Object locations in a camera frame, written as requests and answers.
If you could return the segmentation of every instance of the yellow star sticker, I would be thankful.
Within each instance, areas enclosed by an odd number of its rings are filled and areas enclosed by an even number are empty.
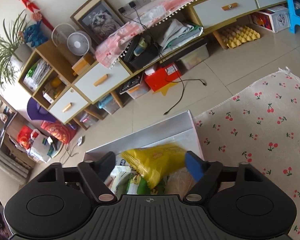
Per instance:
[[[168,89],[169,89],[170,87],[175,86],[176,84],[177,84],[177,83],[172,83],[172,82],[170,82],[169,84],[165,85],[164,87],[158,89],[156,92],[154,92],[154,94],[155,94],[155,93],[158,93],[158,92],[161,92],[162,95],[165,96],[165,95],[167,94],[167,92],[168,92]]]

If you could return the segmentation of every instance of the red box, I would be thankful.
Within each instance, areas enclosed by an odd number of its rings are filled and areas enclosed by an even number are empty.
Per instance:
[[[148,86],[156,92],[160,88],[169,84],[169,81],[175,81],[179,77],[181,77],[181,73],[176,64],[171,63],[165,67],[158,68],[153,74],[145,76],[144,80]]]

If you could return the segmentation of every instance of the wooden drawer handle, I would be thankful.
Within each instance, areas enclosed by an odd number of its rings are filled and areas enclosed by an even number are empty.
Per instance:
[[[223,6],[222,9],[224,11],[227,11],[227,10],[230,10],[232,8],[236,8],[237,6],[238,6],[238,3],[235,2],[235,3],[229,4],[229,5]]]
[[[62,110],[62,112],[64,113],[64,112],[68,111],[71,107],[72,107],[72,103],[69,103],[69,105],[67,105],[65,107],[65,109]]]
[[[104,81],[106,81],[108,78],[108,74],[105,74],[104,76],[102,76],[100,79],[98,79],[96,82],[94,82],[94,86],[98,86],[100,84],[102,84]]]

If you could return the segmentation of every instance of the red paper decoration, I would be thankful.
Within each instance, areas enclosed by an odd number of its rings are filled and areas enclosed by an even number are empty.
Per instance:
[[[30,0],[21,0],[21,1],[26,6],[26,8],[32,13],[37,13],[38,11],[40,11],[39,7],[35,3],[31,2]],[[53,31],[54,29],[53,26],[48,22],[48,20],[44,16],[42,16],[42,23],[46,25],[51,31]]]

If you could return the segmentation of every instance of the tile floor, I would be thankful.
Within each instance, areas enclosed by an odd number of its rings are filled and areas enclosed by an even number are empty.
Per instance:
[[[146,95],[130,101],[115,114],[108,115],[87,131],[79,130],[71,142],[71,149],[78,138],[85,135],[82,146],[74,147],[78,152],[64,164],[76,166],[90,149],[140,130],[166,117],[190,110],[193,116],[218,105],[240,92],[256,80],[288,66],[292,73],[300,77],[300,28],[294,35],[289,30],[272,34],[255,28],[262,38],[235,49],[223,50],[214,44],[208,45],[210,57],[183,75],[183,79],[201,78],[199,81],[186,81],[186,89],[181,102],[167,116],[163,116],[180,98],[182,84],[169,89],[164,97],[161,93]],[[51,162],[58,162],[64,149]],[[40,173],[48,164],[36,165],[31,178]]]

